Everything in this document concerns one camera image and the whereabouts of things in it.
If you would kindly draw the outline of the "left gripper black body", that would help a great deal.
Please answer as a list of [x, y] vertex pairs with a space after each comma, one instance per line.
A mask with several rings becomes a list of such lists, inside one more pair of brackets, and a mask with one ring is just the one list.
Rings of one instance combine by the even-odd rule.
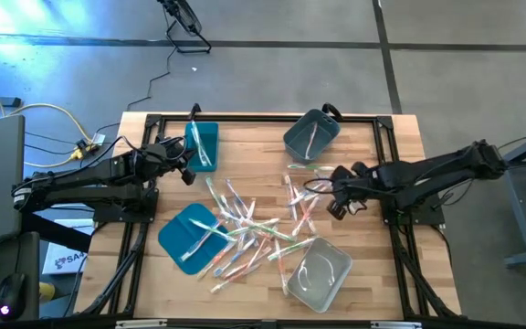
[[187, 186], [194, 183], [196, 174], [190, 167], [190, 161], [197, 154], [197, 150], [188, 146], [184, 136], [172, 137], [157, 143], [147, 144], [143, 150], [156, 159], [160, 175], [178, 170]]

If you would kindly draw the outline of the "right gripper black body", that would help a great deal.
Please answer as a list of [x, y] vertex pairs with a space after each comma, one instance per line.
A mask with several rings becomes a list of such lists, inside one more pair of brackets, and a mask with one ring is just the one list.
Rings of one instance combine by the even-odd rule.
[[356, 215], [367, 209], [368, 200], [384, 197], [384, 191], [377, 188], [376, 180], [370, 175], [356, 175], [341, 165], [335, 168], [329, 181], [333, 200], [327, 210], [336, 219], [344, 219], [347, 214]]

